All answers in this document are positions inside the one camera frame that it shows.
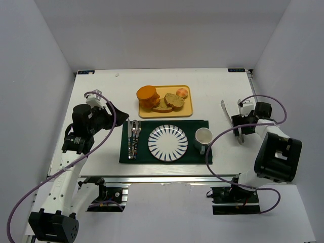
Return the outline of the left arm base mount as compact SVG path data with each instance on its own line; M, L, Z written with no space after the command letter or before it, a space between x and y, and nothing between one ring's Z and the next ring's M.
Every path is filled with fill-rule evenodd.
M98 197L91 202L87 212L122 212L125 209L126 188L108 185L101 177L87 177L78 182L78 191L84 184L95 184L98 191Z

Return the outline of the round bread bun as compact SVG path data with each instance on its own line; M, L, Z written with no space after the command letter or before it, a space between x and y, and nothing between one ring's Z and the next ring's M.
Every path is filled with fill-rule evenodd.
M176 91L176 95L178 95L179 97L183 98L183 99L186 99L187 96L188 96L188 90L185 89L185 88L179 88L177 91Z

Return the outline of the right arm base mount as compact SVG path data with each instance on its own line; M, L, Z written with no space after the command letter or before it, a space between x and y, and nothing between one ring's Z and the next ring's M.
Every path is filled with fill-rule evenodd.
M211 187L206 197L212 199L214 215L255 215L261 212L257 192L237 186Z

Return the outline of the metal tongs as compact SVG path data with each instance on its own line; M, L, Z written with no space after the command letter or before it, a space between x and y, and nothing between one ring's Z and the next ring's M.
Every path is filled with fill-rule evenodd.
M225 115L227 121L229 122L229 124L230 124L232 127L234 127L233 122L232 122L232 119L231 119L231 116L229 115L229 113L228 113L228 111L227 111L227 109L226 109L226 106L225 106L225 102L224 102L224 100L221 100L220 105L221 105L221 108L222 108L222 110L223 110L223 112L224 112L224 115ZM238 141L238 143L239 143L240 145L243 145L244 142L245 142L245 140L244 140L244 135L243 135L242 133L239 133L239 136L237 136L236 139L237 139L237 141Z

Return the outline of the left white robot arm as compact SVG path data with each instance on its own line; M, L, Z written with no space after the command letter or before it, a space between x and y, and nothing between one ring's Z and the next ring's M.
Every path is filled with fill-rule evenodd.
M45 242L74 242L79 219L102 193L103 179L87 179L75 192L82 167L101 130L121 126L129 115L114 106L89 101L73 108L72 124L64 135L60 175L54 181L45 202L31 212L28 223L36 238Z

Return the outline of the seeded bread slice back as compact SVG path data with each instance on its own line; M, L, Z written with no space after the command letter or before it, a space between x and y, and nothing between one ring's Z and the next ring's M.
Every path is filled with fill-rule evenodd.
M183 98L171 93L166 93L164 100L166 104L170 107L173 107L173 109L181 109L184 106L185 102Z

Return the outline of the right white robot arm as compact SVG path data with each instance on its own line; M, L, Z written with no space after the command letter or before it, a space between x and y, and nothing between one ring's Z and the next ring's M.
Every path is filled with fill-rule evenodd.
M274 183L292 182L295 178L302 142L286 135L271 119L272 107L266 102L238 102L239 114L231 117L234 127L249 125L234 130L240 144L244 135L257 134L263 140L256 156L254 167L232 179L246 191Z

